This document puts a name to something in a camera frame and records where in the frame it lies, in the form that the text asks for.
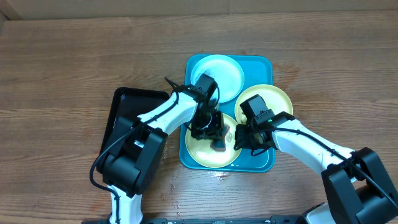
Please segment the light blue plate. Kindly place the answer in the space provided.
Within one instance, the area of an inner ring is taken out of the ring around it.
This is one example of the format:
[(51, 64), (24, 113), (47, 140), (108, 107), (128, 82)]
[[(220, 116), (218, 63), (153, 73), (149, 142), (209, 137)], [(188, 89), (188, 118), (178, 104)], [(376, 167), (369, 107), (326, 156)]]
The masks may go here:
[(237, 97), (244, 86), (243, 69), (237, 61), (226, 55), (209, 55), (200, 59), (191, 71), (191, 84), (196, 84), (202, 74), (208, 75), (217, 83), (221, 92), (220, 103)]

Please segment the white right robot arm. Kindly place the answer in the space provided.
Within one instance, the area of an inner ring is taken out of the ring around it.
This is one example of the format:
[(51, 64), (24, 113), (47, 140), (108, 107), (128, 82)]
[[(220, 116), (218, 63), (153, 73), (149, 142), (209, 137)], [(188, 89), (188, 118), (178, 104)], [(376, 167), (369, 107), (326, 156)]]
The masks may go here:
[(294, 156), (319, 174), (327, 201), (306, 211), (297, 223), (387, 223), (397, 217), (397, 190), (378, 154), (334, 144), (307, 129), (293, 115), (269, 109), (259, 95), (240, 104), (235, 149), (257, 156), (273, 148)]

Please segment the yellow plate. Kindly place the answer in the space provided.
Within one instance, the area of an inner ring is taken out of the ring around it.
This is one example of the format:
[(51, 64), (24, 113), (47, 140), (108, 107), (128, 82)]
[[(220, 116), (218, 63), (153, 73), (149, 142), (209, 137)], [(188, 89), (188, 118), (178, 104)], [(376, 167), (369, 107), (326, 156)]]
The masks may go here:
[(217, 151), (211, 147), (212, 140), (196, 140), (188, 130), (185, 135), (185, 144), (189, 155), (194, 161), (207, 168), (221, 168), (233, 163), (241, 153), (241, 149), (234, 150), (235, 132), (238, 123), (229, 115), (223, 113), (224, 125), (227, 132), (224, 137), (225, 147)]
[(273, 85), (258, 84), (249, 87), (238, 96), (234, 107), (235, 118), (238, 124), (245, 124), (247, 121), (240, 104), (254, 95), (261, 96), (267, 107), (275, 114), (282, 111), (293, 114), (292, 102), (284, 91)]

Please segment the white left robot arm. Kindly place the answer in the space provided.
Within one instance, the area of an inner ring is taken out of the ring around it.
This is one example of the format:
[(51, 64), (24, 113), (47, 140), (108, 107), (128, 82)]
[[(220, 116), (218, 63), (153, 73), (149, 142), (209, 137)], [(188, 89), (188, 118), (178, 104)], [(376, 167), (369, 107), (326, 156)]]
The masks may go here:
[(193, 85), (169, 82), (171, 97), (152, 111), (133, 119), (120, 116), (90, 168), (90, 182), (111, 194), (112, 212), (103, 223), (140, 223), (141, 195), (159, 167), (169, 134), (186, 124), (196, 140), (209, 140), (213, 149), (224, 148), (222, 112), (213, 93), (214, 78), (202, 74)]

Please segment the green scouring sponge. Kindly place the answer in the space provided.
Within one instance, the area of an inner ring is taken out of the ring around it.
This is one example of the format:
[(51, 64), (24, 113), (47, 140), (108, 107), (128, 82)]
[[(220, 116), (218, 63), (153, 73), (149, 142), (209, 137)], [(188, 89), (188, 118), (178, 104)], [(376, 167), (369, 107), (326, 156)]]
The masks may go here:
[(212, 140), (210, 147), (217, 152), (223, 152), (226, 150), (226, 143), (225, 143), (225, 137), (226, 134), (228, 133), (230, 127), (225, 124), (222, 128), (222, 130), (220, 131), (220, 135), (218, 137), (218, 139)]

